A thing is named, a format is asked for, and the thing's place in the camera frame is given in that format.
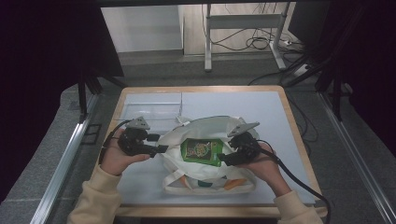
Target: green snack bag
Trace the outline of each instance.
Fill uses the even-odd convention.
[[[222,153],[223,142],[220,139],[186,139],[180,146],[183,161],[198,162],[221,166],[218,153]]]

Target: person's right hand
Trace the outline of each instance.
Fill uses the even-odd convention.
[[[267,144],[260,143],[260,146],[272,152],[272,149]],[[276,197],[291,192],[289,185],[280,173],[277,163],[263,153],[251,163],[241,164],[238,167],[249,169],[255,176],[265,181],[271,187]]]

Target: black curtain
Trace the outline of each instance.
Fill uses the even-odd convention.
[[[95,4],[2,1],[0,8],[3,201],[51,125],[61,93],[95,71],[123,73]]]

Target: metal rail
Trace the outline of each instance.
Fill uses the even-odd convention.
[[[369,167],[364,161],[363,157],[359,153],[359,150],[355,146],[352,138],[347,132],[346,127],[342,121],[339,121],[338,118],[332,112],[332,104],[330,103],[328,97],[324,93],[319,93],[318,97],[320,101],[323,103],[324,108],[337,131],[338,135],[343,142],[346,151],[349,154],[349,158],[352,160],[355,165],[359,175],[361,176],[361,180],[363,181],[365,187],[368,189],[370,195],[372,196],[376,207],[379,210],[382,218],[384,218],[385,223],[392,224],[396,223],[396,215],[392,205],[390,204],[387,195],[385,195],[384,190],[382,190],[381,186],[379,186],[378,182],[375,180],[373,174],[371,173]]]
[[[90,123],[92,117],[92,112],[96,106],[98,100],[97,95],[91,96],[88,102],[88,116],[84,122],[79,123],[74,130],[69,143],[67,144],[66,150],[59,161],[58,167],[56,168],[49,185],[47,186],[46,192],[40,201],[37,209],[35,210],[35,215],[31,220],[31,224],[45,223],[50,215],[50,210],[58,196],[58,193],[62,187],[62,183],[69,171],[70,165],[76,155],[78,146],[82,140],[82,136]]]

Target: beige sleeve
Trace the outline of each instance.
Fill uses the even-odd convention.
[[[113,223],[120,207],[119,182],[120,176],[109,175],[97,166],[92,178],[82,184],[82,193],[67,223]]]
[[[279,209],[281,219],[278,224],[322,224],[315,208],[306,207],[294,190],[274,199]]]

